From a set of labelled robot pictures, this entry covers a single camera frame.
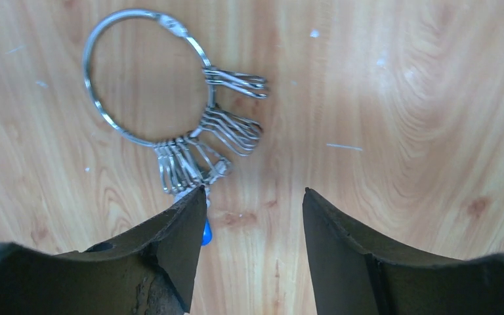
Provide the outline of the blue key tag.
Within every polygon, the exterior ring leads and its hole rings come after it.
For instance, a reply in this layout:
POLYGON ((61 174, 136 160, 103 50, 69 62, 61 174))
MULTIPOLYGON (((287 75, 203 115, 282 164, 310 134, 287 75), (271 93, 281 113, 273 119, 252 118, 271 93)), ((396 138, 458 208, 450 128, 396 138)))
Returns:
POLYGON ((213 239, 213 233, 212 233, 211 225, 209 223, 209 219, 206 219, 205 226, 203 229, 203 237, 202 237, 201 245, 202 246, 208 245, 212 239, 213 239))

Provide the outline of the silver keyring with clips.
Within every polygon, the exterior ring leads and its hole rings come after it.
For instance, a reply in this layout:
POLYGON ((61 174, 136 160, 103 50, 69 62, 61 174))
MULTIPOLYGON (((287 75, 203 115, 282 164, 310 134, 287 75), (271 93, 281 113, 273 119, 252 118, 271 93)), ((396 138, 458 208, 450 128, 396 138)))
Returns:
POLYGON ((90 31, 81 53, 81 71, 89 100, 101 118, 124 139, 152 150, 159 184, 175 196, 209 186, 232 170, 232 158, 251 155, 263 128, 246 114, 219 104, 220 91, 263 100, 268 81, 259 75, 220 68, 179 19, 169 13, 121 9, 106 15, 90 31), (129 84, 138 88, 136 108, 124 110, 106 80, 105 50, 115 35, 146 31, 130 62, 129 84))

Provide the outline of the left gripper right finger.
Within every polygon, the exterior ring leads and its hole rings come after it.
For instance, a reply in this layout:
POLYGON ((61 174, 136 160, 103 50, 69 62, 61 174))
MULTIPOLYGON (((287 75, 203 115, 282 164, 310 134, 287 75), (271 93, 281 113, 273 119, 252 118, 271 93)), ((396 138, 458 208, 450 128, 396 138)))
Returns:
POLYGON ((311 188, 303 224, 318 314, 504 314, 504 253, 463 261, 416 249, 311 188))

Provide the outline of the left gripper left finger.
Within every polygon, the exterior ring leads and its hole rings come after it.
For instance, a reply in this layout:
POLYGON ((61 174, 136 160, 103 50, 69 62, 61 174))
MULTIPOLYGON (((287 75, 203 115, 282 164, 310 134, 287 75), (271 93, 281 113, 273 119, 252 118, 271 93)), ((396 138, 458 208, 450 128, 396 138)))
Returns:
POLYGON ((0 314, 189 313, 206 210, 199 187, 85 251, 0 242, 0 314))

